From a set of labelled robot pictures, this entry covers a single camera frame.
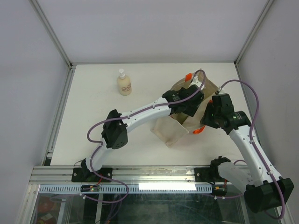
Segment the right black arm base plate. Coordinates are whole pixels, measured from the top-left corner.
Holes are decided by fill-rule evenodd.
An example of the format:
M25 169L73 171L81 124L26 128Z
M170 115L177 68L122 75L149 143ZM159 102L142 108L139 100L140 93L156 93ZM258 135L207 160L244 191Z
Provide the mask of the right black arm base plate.
M224 178L220 177L218 171L210 167L194 168L194 177L196 182L207 182L210 184L225 181Z

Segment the cream pump lotion bottle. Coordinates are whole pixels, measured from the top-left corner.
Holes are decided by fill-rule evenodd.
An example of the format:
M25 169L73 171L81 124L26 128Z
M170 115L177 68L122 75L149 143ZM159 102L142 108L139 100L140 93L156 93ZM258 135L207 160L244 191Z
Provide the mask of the cream pump lotion bottle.
M127 96L131 93L131 81L128 75L125 74L124 69L119 69L119 76L117 77L117 85L119 93Z

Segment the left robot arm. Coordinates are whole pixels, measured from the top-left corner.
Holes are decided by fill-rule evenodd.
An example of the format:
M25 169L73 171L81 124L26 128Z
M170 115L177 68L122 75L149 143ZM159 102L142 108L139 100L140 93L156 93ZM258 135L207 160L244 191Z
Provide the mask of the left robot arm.
M184 113L193 117L204 99L204 85L191 84L178 91L169 90L156 101L137 110L120 113L116 109L107 118L93 125L87 132L89 142L98 146L92 155L81 162L81 175L94 181L106 155L128 143L128 133L144 123L172 114Z

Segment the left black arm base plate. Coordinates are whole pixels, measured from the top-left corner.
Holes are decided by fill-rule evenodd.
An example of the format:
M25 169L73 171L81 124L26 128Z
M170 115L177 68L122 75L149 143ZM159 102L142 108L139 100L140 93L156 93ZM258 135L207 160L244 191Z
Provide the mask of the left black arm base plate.
M106 178L112 177L112 168L101 168L97 173L99 175L102 175ZM87 175L84 175L82 168L74 168L72 172L71 181L72 182L98 182L100 180L100 177L95 175L93 172L88 172Z

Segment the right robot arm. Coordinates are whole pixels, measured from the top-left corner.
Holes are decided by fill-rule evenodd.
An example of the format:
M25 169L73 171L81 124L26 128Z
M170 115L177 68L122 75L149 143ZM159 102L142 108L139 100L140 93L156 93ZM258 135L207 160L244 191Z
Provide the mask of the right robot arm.
M201 123L222 129L238 147L250 171L246 174L230 159L219 156L210 163L203 175L205 181L225 179L238 188L252 212L258 213L275 207L285 207L294 184L283 178L274 168L255 136L250 120L243 111L236 112L228 94L214 95L206 106Z

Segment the beige canvas bag orange handles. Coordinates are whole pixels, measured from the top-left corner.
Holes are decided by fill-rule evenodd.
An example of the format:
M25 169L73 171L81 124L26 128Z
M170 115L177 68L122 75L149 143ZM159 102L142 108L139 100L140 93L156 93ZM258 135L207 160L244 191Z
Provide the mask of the beige canvas bag orange handles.
M177 81L172 87L172 91L179 91L182 88L187 89L194 76L198 76L200 82L204 82L203 86L203 101L193 117L183 113L172 114L170 116L158 118L152 132L166 144L167 147L172 147L179 139L193 133L199 134L203 131L205 126L200 123L204 115L207 103L212 99L212 96L218 87L210 81L205 72L200 69L194 73L189 73L185 78Z

